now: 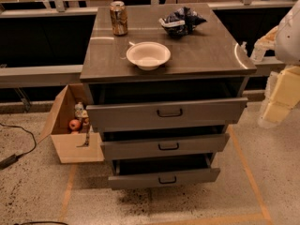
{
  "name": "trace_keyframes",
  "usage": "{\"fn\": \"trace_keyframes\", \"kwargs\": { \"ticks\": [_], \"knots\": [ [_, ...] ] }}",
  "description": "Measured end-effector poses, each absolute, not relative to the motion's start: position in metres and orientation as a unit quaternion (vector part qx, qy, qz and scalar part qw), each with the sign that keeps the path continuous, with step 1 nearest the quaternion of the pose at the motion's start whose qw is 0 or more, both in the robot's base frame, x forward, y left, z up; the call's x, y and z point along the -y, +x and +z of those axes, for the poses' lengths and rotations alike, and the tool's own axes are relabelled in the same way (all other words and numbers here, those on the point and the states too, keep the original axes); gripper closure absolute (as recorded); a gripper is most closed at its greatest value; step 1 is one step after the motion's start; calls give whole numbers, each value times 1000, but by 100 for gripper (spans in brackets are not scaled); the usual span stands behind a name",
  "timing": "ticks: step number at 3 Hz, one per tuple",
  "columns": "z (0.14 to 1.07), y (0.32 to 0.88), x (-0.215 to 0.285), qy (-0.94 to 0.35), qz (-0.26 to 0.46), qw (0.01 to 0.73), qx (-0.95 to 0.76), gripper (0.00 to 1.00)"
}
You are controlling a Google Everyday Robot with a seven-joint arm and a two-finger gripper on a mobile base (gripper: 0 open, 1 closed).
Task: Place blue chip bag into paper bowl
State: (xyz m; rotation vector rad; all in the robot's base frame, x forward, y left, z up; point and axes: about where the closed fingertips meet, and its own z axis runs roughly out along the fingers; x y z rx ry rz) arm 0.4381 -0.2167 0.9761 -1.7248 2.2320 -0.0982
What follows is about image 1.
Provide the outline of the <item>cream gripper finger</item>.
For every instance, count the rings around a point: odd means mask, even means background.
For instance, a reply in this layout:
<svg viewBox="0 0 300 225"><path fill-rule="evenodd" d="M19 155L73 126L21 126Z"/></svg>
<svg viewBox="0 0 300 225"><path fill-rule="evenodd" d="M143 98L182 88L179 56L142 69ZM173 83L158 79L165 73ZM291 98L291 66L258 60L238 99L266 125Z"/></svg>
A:
<svg viewBox="0 0 300 225"><path fill-rule="evenodd" d="M258 125L262 128L274 128L288 116L291 109L265 99L260 108Z"/></svg>
<svg viewBox="0 0 300 225"><path fill-rule="evenodd" d="M288 65L279 73L271 72L266 92L268 107L292 109L300 101L300 67Z"/></svg>

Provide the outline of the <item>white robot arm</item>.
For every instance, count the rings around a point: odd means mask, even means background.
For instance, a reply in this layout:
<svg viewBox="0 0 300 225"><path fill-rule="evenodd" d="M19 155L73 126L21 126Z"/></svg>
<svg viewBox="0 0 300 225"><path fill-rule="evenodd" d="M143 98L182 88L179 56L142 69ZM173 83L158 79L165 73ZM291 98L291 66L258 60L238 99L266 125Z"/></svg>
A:
<svg viewBox="0 0 300 225"><path fill-rule="evenodd" d="M300 1L297 1L280 23L259 38L250 59L261 62L268 50L286 67L272 72L265 88L259 125L279 125L300 102Z"/></svg>

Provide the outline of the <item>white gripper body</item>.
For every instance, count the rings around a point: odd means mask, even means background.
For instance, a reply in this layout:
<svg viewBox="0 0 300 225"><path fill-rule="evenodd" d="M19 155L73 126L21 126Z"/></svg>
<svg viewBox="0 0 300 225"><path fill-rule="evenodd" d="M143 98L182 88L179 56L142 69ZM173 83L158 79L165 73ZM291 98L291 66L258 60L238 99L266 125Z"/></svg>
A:
<svg viewBox="0 0 300 225"><path fill-rule="evenodd" d="M250 56L250 59L252 61L261 62L267 51L275 49L275 40L276 40L277 31L278 31L278 27L275 26L255 42L254 49Z"/></svg>

